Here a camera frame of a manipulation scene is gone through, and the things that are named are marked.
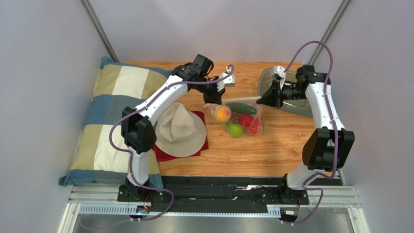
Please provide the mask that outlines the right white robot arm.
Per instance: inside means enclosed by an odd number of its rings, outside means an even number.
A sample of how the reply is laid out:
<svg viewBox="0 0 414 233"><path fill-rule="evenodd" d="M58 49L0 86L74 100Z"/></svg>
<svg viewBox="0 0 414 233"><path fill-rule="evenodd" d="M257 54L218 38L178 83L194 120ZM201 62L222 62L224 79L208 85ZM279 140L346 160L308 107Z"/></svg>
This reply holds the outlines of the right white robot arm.
<svg viewBox="0 0 414 233"><path fill-rule="evenodd" d="M345 129L336 113L328 75L316 72L314 66L303 65L296 72L281 66L265 69L258 95L258 104L313 117L315 130L302 149L301 164L272 190L280 203L297 204L308 184L344 166L355 135Z"/></svg>

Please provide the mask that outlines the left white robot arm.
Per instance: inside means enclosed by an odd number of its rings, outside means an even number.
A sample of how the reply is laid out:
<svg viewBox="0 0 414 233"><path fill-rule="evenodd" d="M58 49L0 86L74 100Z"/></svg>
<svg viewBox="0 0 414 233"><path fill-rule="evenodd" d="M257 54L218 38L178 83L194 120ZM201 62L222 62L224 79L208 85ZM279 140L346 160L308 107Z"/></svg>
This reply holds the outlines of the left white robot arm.
<svg viewBox="0 0 414 233"><path fill-rule="evenodd" d="M200 152L207 140L204 121L188 111L177 99L194 89L205 103L222 103L225 82L234 82L233 66L209 80L214 63L198 54L192 62L177 66L167 81L144 103L123 110L121 136L130 154L128 175L119 188L118 201L144 201L162 187L149 186L148 162L153 148L174 157L190 157Z"/></svg>

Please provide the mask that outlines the green cucumber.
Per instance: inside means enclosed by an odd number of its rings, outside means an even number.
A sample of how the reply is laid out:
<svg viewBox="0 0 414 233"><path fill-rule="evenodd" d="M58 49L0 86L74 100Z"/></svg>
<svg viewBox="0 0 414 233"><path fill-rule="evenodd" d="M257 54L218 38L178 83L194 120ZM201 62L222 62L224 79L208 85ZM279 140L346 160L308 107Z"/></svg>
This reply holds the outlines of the green cucumber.
<svg viewBox="0 0 414 233"><path fill-rule="evenodd" d="M240 102L230 102L226 106L234 113L255 115L257 110L255 107Z"/></svg>

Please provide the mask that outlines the green apple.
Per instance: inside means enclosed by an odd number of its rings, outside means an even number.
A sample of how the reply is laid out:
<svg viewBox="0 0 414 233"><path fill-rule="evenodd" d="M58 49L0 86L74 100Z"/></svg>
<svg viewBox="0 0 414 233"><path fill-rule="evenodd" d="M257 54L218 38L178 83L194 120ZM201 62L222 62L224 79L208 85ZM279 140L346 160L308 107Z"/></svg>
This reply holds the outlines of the green apple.
<svg viewBox="0 0 414 233"><path fill-rule="evenodd" d="M244 133L244 127L240 124L230 122L228 124L228 132L232 137L240 137Z"/></svg>

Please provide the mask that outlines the purple grapes bunch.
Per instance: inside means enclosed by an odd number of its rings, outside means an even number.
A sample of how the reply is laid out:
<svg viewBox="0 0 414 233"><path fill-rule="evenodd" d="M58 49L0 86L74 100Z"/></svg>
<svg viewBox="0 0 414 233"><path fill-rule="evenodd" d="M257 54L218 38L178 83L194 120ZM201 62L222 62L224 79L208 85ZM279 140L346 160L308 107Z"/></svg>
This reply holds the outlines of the purple grapes bunch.
<svg viewBox="0 0 414 233"><path fill-rule="evenodd" d="M240 118L243 116L243 113L232 112L230 121L233 124L239 124Z"/></svg>

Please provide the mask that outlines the red strawberry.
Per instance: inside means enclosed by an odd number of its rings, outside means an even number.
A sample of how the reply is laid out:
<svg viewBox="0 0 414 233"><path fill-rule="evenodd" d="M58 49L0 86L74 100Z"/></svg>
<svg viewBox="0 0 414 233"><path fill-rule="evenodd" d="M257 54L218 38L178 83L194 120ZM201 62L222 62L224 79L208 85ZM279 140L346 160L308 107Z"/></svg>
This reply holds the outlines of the red strawberry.
<svg viewBox="0 0 414 233"><path fill-rule="evenodd" d="M246 128L251 127L253 125L253 122L254 118L250 114L243 114L239 119L239 124Z"/></svg>

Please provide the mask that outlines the orange fruit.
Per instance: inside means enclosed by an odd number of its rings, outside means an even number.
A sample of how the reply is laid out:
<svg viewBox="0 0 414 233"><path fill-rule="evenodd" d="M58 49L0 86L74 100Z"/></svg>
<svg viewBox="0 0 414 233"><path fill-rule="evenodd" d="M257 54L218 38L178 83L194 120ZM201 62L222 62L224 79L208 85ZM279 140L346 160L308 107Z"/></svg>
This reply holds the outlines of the orange fruit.
<svg viewBox="0 0 414 233"><path fill-rule="evenodd" d="M213 113L214 118L220 123L228 122L231 118L231 114L232 112L230 108L225 105L218 106Z"/></svg>

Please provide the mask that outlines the red apple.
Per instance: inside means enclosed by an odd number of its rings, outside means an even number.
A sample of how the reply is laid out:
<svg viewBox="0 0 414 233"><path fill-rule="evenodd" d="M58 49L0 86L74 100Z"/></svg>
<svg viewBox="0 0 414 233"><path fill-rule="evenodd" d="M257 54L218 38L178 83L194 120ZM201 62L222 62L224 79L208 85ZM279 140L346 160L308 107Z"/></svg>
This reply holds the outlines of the red apple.
<svg viewBox="0 0 414 233"><path fill-rule="evenodd" d="M247 127L246 130L253 135L259 134L261 132L261 121L259 119L255 119L252 121L251 126Z"/></svg>

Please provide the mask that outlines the clear polka dot zip bag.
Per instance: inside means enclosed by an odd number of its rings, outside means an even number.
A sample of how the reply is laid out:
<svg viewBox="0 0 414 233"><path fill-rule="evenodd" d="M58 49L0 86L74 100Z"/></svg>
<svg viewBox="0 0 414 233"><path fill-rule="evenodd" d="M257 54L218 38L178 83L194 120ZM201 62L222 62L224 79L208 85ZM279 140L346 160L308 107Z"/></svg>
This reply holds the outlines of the clear polka dot zip bag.
<svg viewBox="0 0 414 233"><path fill-rule="evenodd" d="M223 99L221 105L207 103L204 107L231 137L256 136L263 133L263 107L257 100L259 97Z"/></svg>

